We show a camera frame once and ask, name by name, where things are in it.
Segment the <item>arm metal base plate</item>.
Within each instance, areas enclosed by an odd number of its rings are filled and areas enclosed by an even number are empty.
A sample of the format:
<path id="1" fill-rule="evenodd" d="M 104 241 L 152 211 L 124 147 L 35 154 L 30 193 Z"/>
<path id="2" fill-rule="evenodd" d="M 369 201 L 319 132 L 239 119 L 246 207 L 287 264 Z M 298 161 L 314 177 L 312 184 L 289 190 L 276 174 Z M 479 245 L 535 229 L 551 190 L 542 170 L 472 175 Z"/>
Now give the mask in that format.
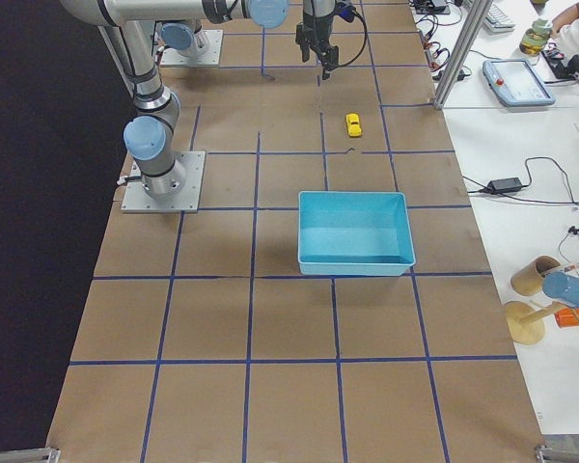
<path id="1" fill-rule="evenodd" d="M 217 68 L 220 65 L 222 30 L 202 29 L 184 50 L 159 46 L 160 65 L 165 68 Z"/>
<path id="2" fill-rule="evenodd" d="M 144 176 L 132 163 L 124 186 L 121 210 L 125 213 L 196 213 L 205 171 L 204 151 L 174 151 L 173 169 L 162 177 Z"/>

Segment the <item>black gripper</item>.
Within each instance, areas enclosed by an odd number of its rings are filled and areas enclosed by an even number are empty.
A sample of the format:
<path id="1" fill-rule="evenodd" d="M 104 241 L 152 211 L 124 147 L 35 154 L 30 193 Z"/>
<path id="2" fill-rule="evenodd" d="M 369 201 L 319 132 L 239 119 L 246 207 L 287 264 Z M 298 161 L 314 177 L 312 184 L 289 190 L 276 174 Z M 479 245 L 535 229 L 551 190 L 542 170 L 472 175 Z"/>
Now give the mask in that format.
<path id="1" fill-rule="evenodd" d="M 350 1 L 302 2 L 302 21 L 296 26 L 295 42 L 300 47 L 302 62 L 310 60 L 311 52 L 319 54 L 323 80 L 329 79 L 339 66 L 339 47 L 330 43 L 334 18 L 352 22 L 354 13 Z"/>

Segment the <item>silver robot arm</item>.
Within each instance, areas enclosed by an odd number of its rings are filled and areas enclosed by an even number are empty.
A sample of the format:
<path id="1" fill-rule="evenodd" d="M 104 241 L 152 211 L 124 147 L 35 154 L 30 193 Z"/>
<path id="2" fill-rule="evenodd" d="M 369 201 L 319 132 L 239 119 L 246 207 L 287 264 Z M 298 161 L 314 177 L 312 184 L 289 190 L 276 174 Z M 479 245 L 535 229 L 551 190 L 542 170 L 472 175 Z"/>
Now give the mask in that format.
<path id="1" fill-rule="evenodd" d="M 180 53 L 202 53 L 202 20 L 223 24 L 250 19 L 264 29 L 287 18 L 287 1 L 65 1 L 75 18 L 106 36 L 117 67 L 131 87 L 136 118 L 124 129 L 124 144 L 140 171 L 140 189 L 152 200 L 172 200 L 186 190 L 187 168 L 171 149 L 179 118 L 178 96 L 162 82 L 152 39 L 141 23 L 161 23 L 161 38 Z"/>
<path id="2" fill-rule="evenodd" d="M 207 51 L 208 39 L 199 19 L 162 21 L 155 31 L 165 48 L 175 49 L 182 56 L 197 57 Z"/>

